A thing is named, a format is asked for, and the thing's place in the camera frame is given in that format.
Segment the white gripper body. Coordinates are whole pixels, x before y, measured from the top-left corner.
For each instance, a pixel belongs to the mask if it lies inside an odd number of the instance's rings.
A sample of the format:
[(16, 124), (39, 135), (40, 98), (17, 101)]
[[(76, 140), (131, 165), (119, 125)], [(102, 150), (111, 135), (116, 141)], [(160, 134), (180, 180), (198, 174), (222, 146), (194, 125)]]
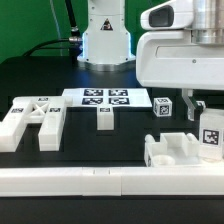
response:
[(190, 31), (151, 31), (138, 42), (136, 77), (144, 87), (224, 90), (224, 46), (197, 45)]

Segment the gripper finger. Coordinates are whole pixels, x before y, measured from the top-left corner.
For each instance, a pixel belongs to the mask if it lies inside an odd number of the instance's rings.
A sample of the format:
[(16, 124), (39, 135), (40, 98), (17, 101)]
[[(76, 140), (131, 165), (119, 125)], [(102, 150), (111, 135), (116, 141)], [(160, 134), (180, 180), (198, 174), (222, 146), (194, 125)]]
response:
[(190, 121), (195, 120), (195, 110), (197, 108), (197, 102), (193, 96), (192, 89), (183, 89), (182, 98), (187, 105), (187, 116)]

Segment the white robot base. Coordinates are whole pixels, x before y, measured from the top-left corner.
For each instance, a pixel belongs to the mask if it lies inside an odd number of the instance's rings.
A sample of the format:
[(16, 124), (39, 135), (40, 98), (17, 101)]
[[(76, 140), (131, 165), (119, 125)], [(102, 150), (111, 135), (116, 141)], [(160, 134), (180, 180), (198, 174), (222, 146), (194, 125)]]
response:
[(88, 0), (88, 27), (82, 35), (79, 66), (119, 71), (135, 63), (131, 35), (125, 27), (125, 0)]

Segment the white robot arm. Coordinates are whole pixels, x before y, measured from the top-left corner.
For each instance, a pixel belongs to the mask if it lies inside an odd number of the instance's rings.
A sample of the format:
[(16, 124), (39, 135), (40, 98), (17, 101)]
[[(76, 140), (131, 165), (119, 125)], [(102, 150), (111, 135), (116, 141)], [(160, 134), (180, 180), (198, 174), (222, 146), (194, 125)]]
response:
[(224, 0), (169, 0), (144, 11), (136, 77), (144, 87), (179, 88), (195, 117), (193, 91), (224, 90)]

